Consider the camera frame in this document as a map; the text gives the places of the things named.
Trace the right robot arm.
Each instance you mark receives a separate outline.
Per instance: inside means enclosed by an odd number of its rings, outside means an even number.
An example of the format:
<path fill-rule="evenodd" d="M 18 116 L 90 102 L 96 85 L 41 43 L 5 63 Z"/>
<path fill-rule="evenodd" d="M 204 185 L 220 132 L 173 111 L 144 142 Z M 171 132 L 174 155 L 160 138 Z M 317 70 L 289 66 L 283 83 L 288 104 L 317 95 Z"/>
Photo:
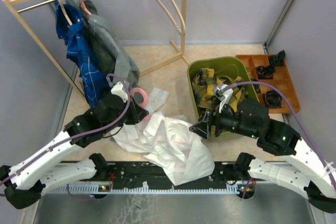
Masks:
<path fill-rule="evenodd" d="M 237 111 L 229 105 L 221 110 L 208 109 L 189 130 L 209 139 L 223 131 L 255 138 L 264 152 L 278 156 L 295 169 L 290 170 L 240 153 L 233 166 L 234 175 L 242 180 L 262 179 L 287 188 L 307 199 L 321 211 L 335 213 L 335 170 L 323 164 L 315 151 L 290 125 L 271 119 L 268 109 L 254 99 L 241 102 Z"/>

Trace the pink hanger with white shirt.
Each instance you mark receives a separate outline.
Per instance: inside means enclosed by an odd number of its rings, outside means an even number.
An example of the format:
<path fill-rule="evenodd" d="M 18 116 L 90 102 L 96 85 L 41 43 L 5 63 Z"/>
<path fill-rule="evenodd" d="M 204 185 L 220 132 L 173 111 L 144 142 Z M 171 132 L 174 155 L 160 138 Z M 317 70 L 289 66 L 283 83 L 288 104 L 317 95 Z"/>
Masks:
<path fill-rule="evenodd" d="M 141 89 L 141 88 L 133 88 L 131 91 L 130 91 L 130 95 L 131 97 L 133 97 L 136 101 L 136 103 L 145 109 L 146 105 L 148 104 L 148 101 L 149 101 L 149 98 L 148 98 L 148 95 L 147 93 Z"/>

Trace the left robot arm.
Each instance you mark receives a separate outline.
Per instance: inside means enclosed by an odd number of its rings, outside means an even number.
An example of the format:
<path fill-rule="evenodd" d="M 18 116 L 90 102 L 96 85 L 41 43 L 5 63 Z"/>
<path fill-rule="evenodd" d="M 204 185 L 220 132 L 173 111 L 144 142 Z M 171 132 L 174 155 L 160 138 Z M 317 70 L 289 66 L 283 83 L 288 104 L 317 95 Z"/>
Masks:
<path fill-rule="evenodd" d="M 108 177 L 109 165 L 100 153 L 66 167 L 56 168 L 70 154 L 102 139 L 116 127 L 135 125 L 149 112 L 133 97 L 121 98 L 109 94 L 95 108 L 74 117 L 65 128 L 28 159 L 14 166 L 1 166 L 4 196 L 16 209 L 24 209 L 39 201 L 53 189 L 79 180 L 103 180 Z"/>

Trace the yellow plaid shirt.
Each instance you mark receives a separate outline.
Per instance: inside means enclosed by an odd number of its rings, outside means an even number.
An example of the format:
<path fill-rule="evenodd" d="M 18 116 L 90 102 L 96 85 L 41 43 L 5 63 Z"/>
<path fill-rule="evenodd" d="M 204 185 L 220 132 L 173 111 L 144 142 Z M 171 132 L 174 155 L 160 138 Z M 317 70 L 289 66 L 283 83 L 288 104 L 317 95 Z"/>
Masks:
<path fill-rule="evenodd" d="M 243 78 L 235 78 L 220 74 L 213 68 L 201 68 L 191 79 L 192 94 L 195 100 L 198 118 L 204 116 L 207 109 L 218 109 L 225 99 L 223 89 L 233 83 L 242 82 Z"/>

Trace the grey shirt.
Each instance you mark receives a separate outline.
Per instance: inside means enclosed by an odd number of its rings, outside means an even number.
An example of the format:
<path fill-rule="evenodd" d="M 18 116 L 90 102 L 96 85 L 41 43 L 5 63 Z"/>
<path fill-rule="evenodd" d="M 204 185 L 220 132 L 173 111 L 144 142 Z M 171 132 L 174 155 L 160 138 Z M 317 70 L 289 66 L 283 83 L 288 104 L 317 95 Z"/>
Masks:
<path fill-rule="evenodd" d="M 84 32 L 98 59 L 100 71 L 105 76 L 109 73 L 116 74 L 128 84 L 130 90 L 137 88 L 140 70 L 136 63 L 121 45 L 110 23 L 98 14 L 93 2 L 85 0 L 85 5 L 91 14 L 81 10 Z"/>

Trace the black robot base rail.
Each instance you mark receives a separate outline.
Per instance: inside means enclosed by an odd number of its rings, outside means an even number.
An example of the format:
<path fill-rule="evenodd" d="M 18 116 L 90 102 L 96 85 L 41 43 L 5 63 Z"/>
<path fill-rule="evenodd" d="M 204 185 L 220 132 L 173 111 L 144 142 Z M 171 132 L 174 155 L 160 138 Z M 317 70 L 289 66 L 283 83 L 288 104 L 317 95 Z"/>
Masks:
<path fill-rule="evenodd" d="M 102 199 L 110 195 L 237 195 L 241 196 L 249 175 L 236 172 L 233 163 L 215 162 L 211 175 L 175 186 L 162 168 L 149 162 L 109 163 L 105 177 L 64 185 L 52 194 L 77 199 Z"/>

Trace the white shirt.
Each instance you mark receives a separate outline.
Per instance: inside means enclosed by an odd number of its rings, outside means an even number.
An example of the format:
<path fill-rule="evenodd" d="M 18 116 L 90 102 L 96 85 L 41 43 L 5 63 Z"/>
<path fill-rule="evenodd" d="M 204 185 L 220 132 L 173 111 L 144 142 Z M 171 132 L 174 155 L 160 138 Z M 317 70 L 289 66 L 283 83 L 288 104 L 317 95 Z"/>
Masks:
<path fill-rule="evenodd" d="M 159 110 L 168 98 L 169 92 L 153 88 L 145 106 L 150 115 L 111 134 L 124 150 L 139 153 L 163 168 L 172 184 L 179 186 L 211 175 L 215 163 L 201 137 L 189 131 L 191 124 L 186 116 L 170 118 Z"/>

